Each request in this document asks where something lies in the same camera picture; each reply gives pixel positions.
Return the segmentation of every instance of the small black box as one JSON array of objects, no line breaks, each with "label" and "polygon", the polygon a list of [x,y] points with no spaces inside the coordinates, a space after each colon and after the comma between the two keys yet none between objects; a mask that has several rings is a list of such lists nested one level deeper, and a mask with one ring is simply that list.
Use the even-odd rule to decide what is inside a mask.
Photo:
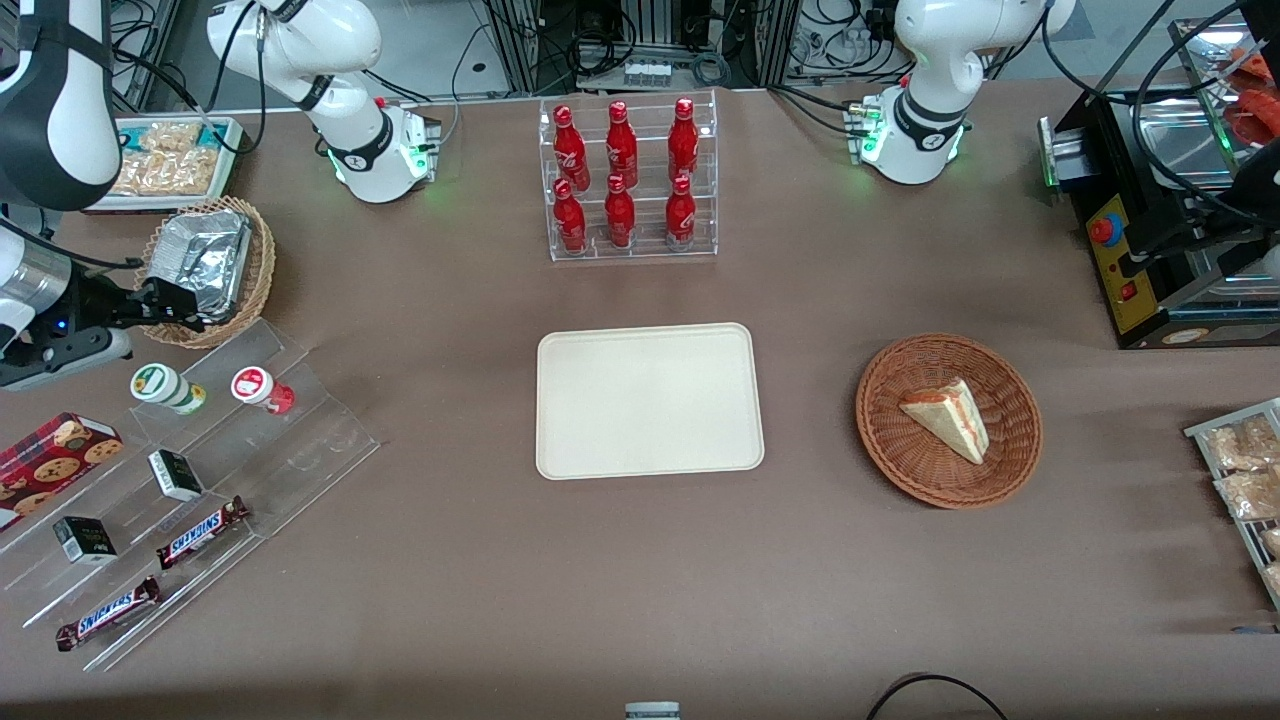
[{"label": "small black box", "polygon": [[72,562],[105,565],[115,560],[115,547],[100,520],[68,515],[54,523],[54,534]]},{"label": "small black box", "polygon": [[191,464],[186,457],[170,450],[157,450],[148,455],[147,460],[151,462],[151,474],[160,483],[160,492],[183,502],[200,498],[204,488],[200,487],[200,480],[191,471]]}]

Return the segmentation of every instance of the clear acrylic display stand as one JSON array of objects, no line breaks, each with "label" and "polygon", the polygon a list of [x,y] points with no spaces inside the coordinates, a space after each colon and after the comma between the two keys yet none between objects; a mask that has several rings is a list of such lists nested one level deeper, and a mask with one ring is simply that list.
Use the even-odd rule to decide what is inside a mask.
[{"label": "clear acrylic display stand", "polygon": [[[1280,398],[1260,402],[1258,405],[1252,405],[1244,410],[1231,413],[1230,415],[1222,415],[1221,418],[1216,418],[1183,430],[1183,434],[1196,441],[1196,447],[1199,448],[1201,455],[1204,457],[1204,462],[1208,465],[1208,471],[1213,475],[1215,480],[1221,480],[1228,475],[1228,473],[1222,470],[1217,457],[1215,457],[1213,452],[1210,450],[1207,442],[1208,432],[1216,428],[1234,425],[1256,415],[1266,418],[1267,423],[1271,425],[1271,432],[1275,433],[1276,437],[1280,437]],[[1240,530],[1240,537],[1244,539],[1244,547],[1249,551],[1249,557],[1253,559],[1254,568],[1257,568],[1258,574],[1261,574],[1263,568],[1277,560],[1267,552],[1267,546],[1262,542],[1262,533],[1275,528],[1276,520],[1233,519],[1233,521],[1235,523],[1235,529]],[[1262,584],[1266,587],[1267,594],[1271,596],[1271,605],[1275,606],[1276,610],[1280,610],[1280,593],[1276,593],[1276,591],[1272,589],[1266,582]]]},{"label": "clear acrylic display stand", "polygon": [[[676,252],[667,247],[667,199],[671,197],[671,177],[667,170],[667,135],[675,120],[676,100],[694,101],[694,124],[698,126],[698,170],[690,188],[698,211],[694,215],[694,241],[689,250]],[[547,205],[547,237],[552,260],[625,260],[646,258],[650,260],[698,258],[716,255],[719,250],[719,224],[717,199],[719,196],[718,164],[716,155],[717,120],[716,94],[654,92],[622,97],[627,102],[631,127],[636,131],[640,154],[640,182],[631,188],[636,205],[636,237],[627,250],[618,250],[608,237],[604,217],[604,199],[608,196],[607,179],[609,161],[604,138],[609,132],[609,111],[595,97],[568,97],[547,101],[540,106],[539,155],[543,163],[543,197]],[[586,142],[586,167],[591,172],[591,186],[577,196],[586,214],[586,252],[570,255],[559,241],[556,215],[552,208],[556,196],[552,183],[559,177],[556,164],[556,123],[552,110],[568,105],[573,110],[573,124]]]},{"label": "clear acrylic display stand", "polygon": [[[38,516],[0,536],[0,605],[6,619],[47,635],[49,652],[58,653],[58,628],[155,575],[160,605],[127,615],[81,647],[58,653],[84,670],[110,669],[372,455],[379,443],[325,391],[302,363],[305,355],[260,319],[183,373],[209,392],[198,411],[182,416],[143,404],[122,418],[116,429],[128,445],[105,471],[82,479],[78,484],[84,487],[73,486],[65,500],[45,503]],[[288,413],[270,415],[230,396],[232,377],[248,365],[266,368],[293,388]],[[178,502],[161,495],[147,462],[161,447],[191,462],[205,488],[198,500]],[[156,550],[237,495],[251,515],[161,571]],[[52,530],[65,515],[101,520],[119,556],[101,566],[68,562]]]}]

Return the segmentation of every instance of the small bottle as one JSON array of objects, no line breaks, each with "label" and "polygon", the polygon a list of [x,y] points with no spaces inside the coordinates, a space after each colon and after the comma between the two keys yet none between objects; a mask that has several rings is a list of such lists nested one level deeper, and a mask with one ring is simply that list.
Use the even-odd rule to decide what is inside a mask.
[{"label": "small bottle", "polygon": [[284,415],[293,407],[293,388],[279,383],[262,368],[251,365],[236,373],[232,395],[246,405],[255,405],[271,415]]},{"label": "small bottle", "polygon": [[640,182],[640,154],[636,149],[636,131],[627,120],[627,104],[609,102],[609,135],[604,138],[609,154],[609,172],[618,173],[628,188]]},{"label": "small bottle", "polygon": [[694,124],[694,101],[687,97],[676,100],[676,122],[667,136],[667,172],[671,182],[680,173],[694,176],[698,169],[698,127]]},{"label": "small bottle", "polygon": [[573,192],[586,192],[591,187],[591,173],[586,169],[582,133],[573,127],[573,113],[568,105],[557,105],[552,117],[556,119],[556,164],[561,176],[573,183]]},{"label": "small bottle", "polygon": [[179,415],[191,415],[205,404],[205,388],[187,382],[182,373],[169,365],[151,363],[138,368],[129,382],[133,397],[172,409]]},{"label": "small bottle", "polygon": [[582,214],[582,205],[573,197],[573,188],[564,178],[556,178],[552,184],[556,192],[556,205],[552,214],[556,215],[556,229],[561,236],[561,245],[570,255],[586,252],[586,215]]},{"label": "small bottle", "polygon": [[636,204],[627,192],[623,176],[609,176],[609,196],[604,200],[604,214],[609,220],[609,242],[618,250],[627,250],[636,234]]},{"label": "small bottle", "polygon": [[667,247],[684,252],[694,243],[694,213],[698,204],[689,195],[689,176],[681,174],[671,183],[667,199]]}]

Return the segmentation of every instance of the yellow panel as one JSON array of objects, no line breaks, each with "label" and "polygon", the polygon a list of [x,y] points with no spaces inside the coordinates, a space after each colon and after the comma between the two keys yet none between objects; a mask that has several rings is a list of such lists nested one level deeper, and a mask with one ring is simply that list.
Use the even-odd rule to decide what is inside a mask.
[{"label": "yellow panel", "polygon": [[[1125,215],[1124,205],[1120,204],[1117,195],[1089,218],[1089,222],[1084,224],[1085,234],[1094,220],[1111,213],[1120,215],[1125,225],[1129,224],[1129,218]],[[1115,318],[1120,332],[1126,333],[1155,315],[1158,305],[1156,304],[1156,293],[1151,290],[1147,272],[1143,270],[1133,278],[1125,278],[1120,274],[1119,263],[1121,256],[1129,254],[1129,238],[1121,234],[1120,242],[1115,247],[1102,247],[1097,242],[1089,242],[1089,247],[1093,249],[1093,261],[1098,265],[1098,274],[1102,275],[1102,286],[1107,293],[1107,305],[1111,307],[1111,316]],[[1129,282],[1134,284],[1137,293],[1129,300],[1121,300],[1120,288]]]}]

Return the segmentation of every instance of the snickers bar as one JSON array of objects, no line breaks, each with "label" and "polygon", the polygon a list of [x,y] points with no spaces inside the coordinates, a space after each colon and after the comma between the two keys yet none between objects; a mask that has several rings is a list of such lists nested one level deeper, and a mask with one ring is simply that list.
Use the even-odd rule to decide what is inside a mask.
[{"label": "snickers bar", "polygon": [[156,551],[160,557],[160,569],[168,570],[178,564],[183,557],[191,555],[209,541],[220,536],[241,518],[248,515],[248,507],[237,495],[230,502],[223,505],[209,518],[201,520],[198,525],[178,536],[178,539]]},{"label": "snickers bar", "polygon": [[160,585],[155,578],[148,577],[142,580],[141,585],[99,607],[91,615],[81,618],[79,623],[69,623],[58,628],[58,650],[59,652],[67,652],[129,612],[159,602]]}]

